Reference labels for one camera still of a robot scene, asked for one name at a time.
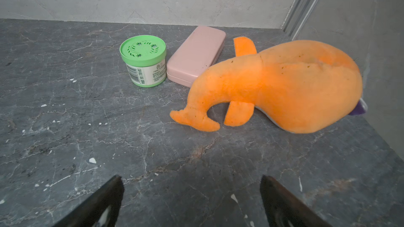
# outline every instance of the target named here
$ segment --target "pink glasses case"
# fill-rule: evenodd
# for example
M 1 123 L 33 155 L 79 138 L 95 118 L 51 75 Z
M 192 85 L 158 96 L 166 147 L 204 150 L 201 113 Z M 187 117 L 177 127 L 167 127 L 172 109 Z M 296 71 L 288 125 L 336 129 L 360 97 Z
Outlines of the pink glasses case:
M 224 47 L 226 33 L 208 26 L 198 26 L 167 63 L 167 77 L 191 87 L 195 79 L 213 65 Z

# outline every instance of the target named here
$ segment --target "purple tag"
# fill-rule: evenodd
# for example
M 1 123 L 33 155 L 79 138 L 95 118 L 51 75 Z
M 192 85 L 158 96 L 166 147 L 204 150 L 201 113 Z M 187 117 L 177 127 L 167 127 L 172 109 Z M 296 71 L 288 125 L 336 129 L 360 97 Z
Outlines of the purple tag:
M 355 116 L 355 115 L 365 114 L 367 110 L 368 110 L 368 106 L 365 103 L 365 101 L 363 101 L 363 99 L 359 99 L 359 102 L 355 106 L 354 110 L 351 111 L 351 113 L 349 113 L 349 115 Z

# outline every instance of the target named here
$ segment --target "metal door frame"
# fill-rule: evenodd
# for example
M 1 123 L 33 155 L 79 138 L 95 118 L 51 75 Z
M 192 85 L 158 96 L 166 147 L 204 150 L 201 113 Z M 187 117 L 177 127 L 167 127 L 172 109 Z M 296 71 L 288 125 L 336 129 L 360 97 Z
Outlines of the metal door frame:
M 318 0 L 294 0 L 281 29 L 295 40 Z

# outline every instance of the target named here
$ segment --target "jar lid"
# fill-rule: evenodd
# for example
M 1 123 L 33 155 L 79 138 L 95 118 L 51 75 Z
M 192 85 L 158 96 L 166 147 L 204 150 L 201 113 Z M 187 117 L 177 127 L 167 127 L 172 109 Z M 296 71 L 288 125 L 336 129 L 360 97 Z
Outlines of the jar lid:
M 159 37 L 139 35 L 125 40 L 119 51 L 126 64 L 148 67 L 165 59 L 166 44 Z

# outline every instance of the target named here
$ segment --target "dolphin fin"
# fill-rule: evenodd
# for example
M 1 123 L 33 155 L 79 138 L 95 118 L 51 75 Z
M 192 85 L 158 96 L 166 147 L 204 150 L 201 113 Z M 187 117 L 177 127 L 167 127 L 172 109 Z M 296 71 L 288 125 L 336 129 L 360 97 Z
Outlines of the dolphin fin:
M 225 125 L 240 126 L 251 118 L 254 113 L 253 103 L 231 101 L 225 117 Z
M 247 37 L 237 37 L 233 39 L 235 56 L 256 54 L 254 42 Z

